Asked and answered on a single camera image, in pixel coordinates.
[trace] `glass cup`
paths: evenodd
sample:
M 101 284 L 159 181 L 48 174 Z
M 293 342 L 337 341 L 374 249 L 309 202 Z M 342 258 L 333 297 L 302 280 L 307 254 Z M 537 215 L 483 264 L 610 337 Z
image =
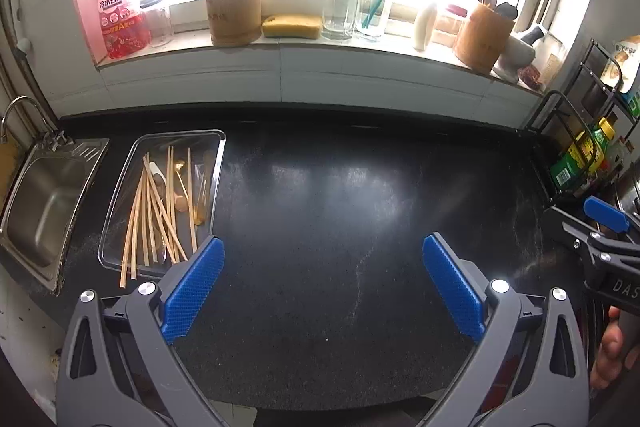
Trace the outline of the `glass cup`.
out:
M 145 15 L 146 26 L 151 32 L 152 48 L 157 48 L 174 38 L 174 27 L 171 24 L 169 5 L 163 0 L 142 0 L 140 8 Z
M 358 0 L 355 27 L 365 39 L 378 40 L 385 32 L 391 0 Z
M 322 5 L 322 34 L 344 41 L 351 38 L 358 0 L 324 0 Z

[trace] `blue gripper pad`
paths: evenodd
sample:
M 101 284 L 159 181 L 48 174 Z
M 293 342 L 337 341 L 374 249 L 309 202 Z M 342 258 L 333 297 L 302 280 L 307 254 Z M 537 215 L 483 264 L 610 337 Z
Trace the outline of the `blue gripper pad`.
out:
M 629 230 L 629 221 L 626 219 L 625 213 L 595 196 L 589 196 L 582 208 L 587 216 L 614 232 L 628 232 Z
M 177 337 L 189 332 L 225 264 L 225 248 L 222 241 L 214 236 L 209 236 L 208 242 L 201 245 L 194 255 L 198 256 L 197 259 L 164 302 L 160 330 L 167 344 L 173 344 Z
M 476 343 L 484 335 L 482 301 L 466 281 L 446 248 L 433 235 L 422 244 L 422 262 L 436 285 L 458 331 Z

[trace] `screw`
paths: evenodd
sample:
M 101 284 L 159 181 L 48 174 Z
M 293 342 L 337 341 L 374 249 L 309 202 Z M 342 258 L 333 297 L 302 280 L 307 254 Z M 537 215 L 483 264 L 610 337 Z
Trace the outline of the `screw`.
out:
M 491 288 L 494 290 L 494 292 L 506 293 L 509 290 L 509 283 L 507 281 L 503 281 L 502 279 L 494 279 L 491 281 Z
M 82 302 L 91 302 L 92 300 L 94 300 L 94 297 L 95 297 L 95 293 L 93 290 L 84 290 L 80 294 L 80 300 Z
M 140 286 L 138 286 L 138 293 L 140 295 L 149 295 L 156 291 L 156 285 L 152 282 L 143 282 Z
M 551 292 L 551 295 L 553 295 L 559 301 L 564 301 L 566 299 L 566 291 L 564 291 L 562 288 L 554 288 Z

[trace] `white bottle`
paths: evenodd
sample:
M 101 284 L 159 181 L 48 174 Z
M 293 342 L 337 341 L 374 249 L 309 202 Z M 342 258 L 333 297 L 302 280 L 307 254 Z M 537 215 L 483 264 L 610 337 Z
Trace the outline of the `white bottle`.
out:
M 438 2 L 433 0 L 422 8 L 418 15 L 415 16 L 414 21 L 414 38 L 413 46 L 419 52 L 423 52 L 425 48 L 431 42 L 431 36 L 433 35 L 433 28 L 436 25 L 436 19 L 438 18 Z

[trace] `wooden canister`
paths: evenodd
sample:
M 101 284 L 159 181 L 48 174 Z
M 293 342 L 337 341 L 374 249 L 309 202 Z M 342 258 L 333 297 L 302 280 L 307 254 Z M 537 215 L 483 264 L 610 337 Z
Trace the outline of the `wooden canister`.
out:
M 514 24 L 515 21 L 478 4 L 458 33 L 454 46 L 456 57 L 472 70 L 490 74 Z
M 211 42 L 243 46 L 260 37 L 260 0 L 206 0 Z

